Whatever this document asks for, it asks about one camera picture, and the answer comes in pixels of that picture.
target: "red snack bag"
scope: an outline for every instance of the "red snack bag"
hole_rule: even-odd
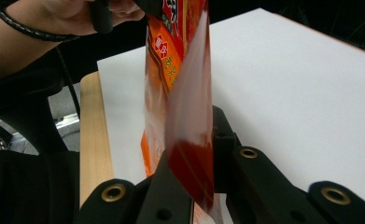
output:
[[[170,169],[206,212],[214,202],[208,28],[206,0],[164,0],[161,20],[148,16],[141,143],[147,175],[165,150]]]

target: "fingers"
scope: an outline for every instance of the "fingers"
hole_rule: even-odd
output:
[[[145,16],[145,12],[138,9],[132,13],[114,12],[112,13],[113,25],[119,25],[125,21],[140,21]]]
[[[114,25],[125,21],[139,21],[145,16],[145,12],[132,0],[111,0],[109,8],[112,11]]]
[[[109,8],[113,12],[125,12],[127,14],[133,13],[139,9],[136,3],[132,0],[111,0],[109,1]]]

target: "brass ring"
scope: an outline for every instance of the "brass ring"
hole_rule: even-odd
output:
[[[101,197],[107,203],[113,203],[117,200],[120,200],[126,194],[126,187],[121,184],[114,184],[103,190]]]
[[[250,148],[243,148],[240,150],[240,155],[248,159],[255,159],[258,157],[258,152]]]
[[[348,197],[347,194],[345,194],[344,192],[342,192],[339,189],[335,189],[335,188],[323,188],[321,190],[322,195],[328,200],[331,201],[333,203],[337,203],[339,205],[348,205],[351,203],[351,199],[350,197]],[[340,196],[340,198],[336,198],[332,195],[332,193],[336,193],[338,196]]]

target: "black wristband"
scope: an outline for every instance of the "black wristband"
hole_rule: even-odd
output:
[[[77,35],[55,35],[44,31],[39,31],[30,27],[27,27],[23,24],[18,23],[17,21],[11,19],[6,13],[6,8],[10,5],[7,2],[0,2],[0,18],[7,25],[11,26],[13,29],[33,37],[35,39],[41,39],[44,41],[52,41],[52,42],[65,42],[76,40],[79,38]]]

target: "table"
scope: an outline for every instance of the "table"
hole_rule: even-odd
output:
[[[262,150],[301,189],[331,180],[365,200],[365,51],[262,9],[212,24],[210,38],[213,105],[243,145]],[[98,66],[99,80],[81,82],[81,201],[112,176],[145,178],[145,48]],[[86,99],[101,93],[105,113],[100,98]],[[99,148],[101,156],[90,154]]]

